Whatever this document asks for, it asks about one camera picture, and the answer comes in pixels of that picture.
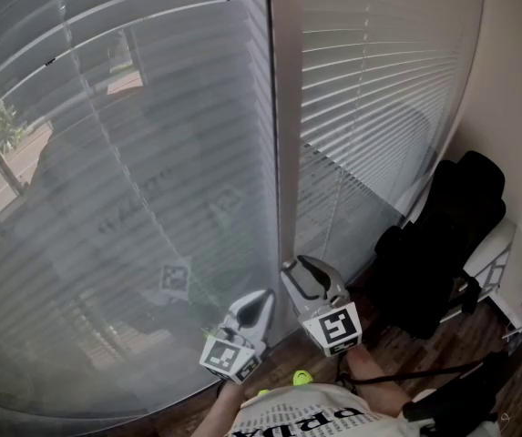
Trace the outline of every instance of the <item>white t-shirt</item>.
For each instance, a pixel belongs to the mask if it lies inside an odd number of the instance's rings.
[[[309,384],[283,387],[242,404],[229,437],[418,437],[420,426],[372,412],[342,387]],[[473,437],[499,435],[484,422]]]

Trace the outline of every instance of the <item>wooden floor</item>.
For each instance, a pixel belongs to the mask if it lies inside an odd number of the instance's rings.
[[[364,343],[383,369],[389,373],[424,371],[455,366],[500,350],[506,322],[496,308],[484,301],[472,316],[460,315],[441,325],[430,340],[412,339],[395,327],[383,325],[370,303],[356,297],[364,328]],[[301,331],[293,333],[271,351],[269,358],[247,382],[247,396],[261,389],[274,389],[291,383],[298,369],[309,371],[315,381],[331,382],[336,359],[326,359]],[[401,385],[411,395],[440,387],[453,376],[406,381]],[[183,403],[93,437],[186,437],[190,436],[214,402],[212,387]],[[496,410],[505,437],[522,436],[522,368],[498,394]]]

